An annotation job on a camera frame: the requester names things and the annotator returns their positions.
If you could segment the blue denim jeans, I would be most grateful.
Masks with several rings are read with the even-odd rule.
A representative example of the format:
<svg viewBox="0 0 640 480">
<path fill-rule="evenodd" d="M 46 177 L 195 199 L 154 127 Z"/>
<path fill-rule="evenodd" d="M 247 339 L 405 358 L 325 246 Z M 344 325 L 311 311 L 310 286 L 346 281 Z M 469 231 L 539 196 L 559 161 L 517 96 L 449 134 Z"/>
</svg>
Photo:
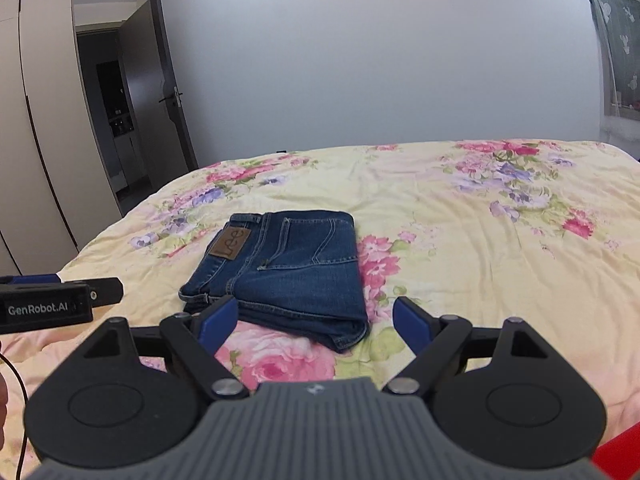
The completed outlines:
<svg viewBox="0 0 640 480">
<path fill-rule="evenodd" d="M 369 333 L 355 221 L 343 211 L 232 214 L 178 296 L 190 313 L 232 296 L 241 321 L 338 353 Z"/>
</svg>

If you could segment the beige wardrobe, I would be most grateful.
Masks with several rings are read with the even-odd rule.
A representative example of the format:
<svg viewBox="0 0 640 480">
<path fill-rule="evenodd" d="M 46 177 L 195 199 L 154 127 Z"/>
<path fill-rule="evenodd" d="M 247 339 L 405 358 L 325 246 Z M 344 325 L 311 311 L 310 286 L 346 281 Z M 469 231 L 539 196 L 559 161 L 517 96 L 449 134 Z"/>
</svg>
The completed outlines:
<svg viewBox="0 0 640 480">
<path fill-rule="evenodd" d="M 94 134 L 73 0 L 1 0 L 1 265 L 54 273 L 122 214 Z"/>
</svg>

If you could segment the floral yellow bed quilt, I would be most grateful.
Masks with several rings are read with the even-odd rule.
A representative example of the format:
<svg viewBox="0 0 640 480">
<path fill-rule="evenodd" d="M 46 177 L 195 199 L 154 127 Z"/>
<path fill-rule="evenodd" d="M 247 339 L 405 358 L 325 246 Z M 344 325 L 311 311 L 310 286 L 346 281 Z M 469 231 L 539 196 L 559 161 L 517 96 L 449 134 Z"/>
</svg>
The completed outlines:
<svg viewBox="0 0 640 480">
<path fill-rule="evenodd" d="M 142 463 L 40 460 L 24 414 L 54 370 L 108 318 L 148 327 L 188 312 L 178 291 L 232 214 L 286 210 L 354 218 L 367 336 L 338 353 L 238 318 L 215 356 L 246 398 L 210 404 L 183 441 Z M 89 323 L 1 334 L 6 479 L 606 479 L 639 466 L 636 448 L 615 446 L 639 420 L 639 164 L 612 145 L 427 142 L 216 162 L 37 274 L 87 287 L 119 278 L 124 298 L 92 306 Z M 393 326 L 399 297 L 475 327 L 512 316 L 533 326 L 604 404 L 593 456 L 489 463 L 452 443 L 420 398 L 385 392 L 414 357 Z"/>
</svg>

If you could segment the dark brown door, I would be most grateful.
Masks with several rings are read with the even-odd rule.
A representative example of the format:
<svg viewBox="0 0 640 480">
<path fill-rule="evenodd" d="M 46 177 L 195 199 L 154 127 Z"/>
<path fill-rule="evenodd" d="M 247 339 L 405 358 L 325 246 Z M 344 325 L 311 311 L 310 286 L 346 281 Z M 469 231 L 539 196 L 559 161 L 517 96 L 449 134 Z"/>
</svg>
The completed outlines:
<svg viewBox="0 0 640 480">
<path fill-rule="evenodd" d="M 113 190 L 157 191 L 198 169 L 170 55 L 162 0 L 117 27 L 77 35 L 94 132 Z"/>
</svg>

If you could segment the green window curtain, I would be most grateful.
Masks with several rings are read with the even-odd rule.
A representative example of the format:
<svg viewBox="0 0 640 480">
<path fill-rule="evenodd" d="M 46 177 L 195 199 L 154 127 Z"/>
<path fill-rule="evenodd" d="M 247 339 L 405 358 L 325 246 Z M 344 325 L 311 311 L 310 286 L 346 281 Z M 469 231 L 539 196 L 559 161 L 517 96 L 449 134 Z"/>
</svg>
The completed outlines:
<svg viewBox="0 0 640 480">
<path fill-rule="evenodd" d="M 601 136 L 639 144 L 639 0 L 588 0 L 603 70 Z"/>
</svg>

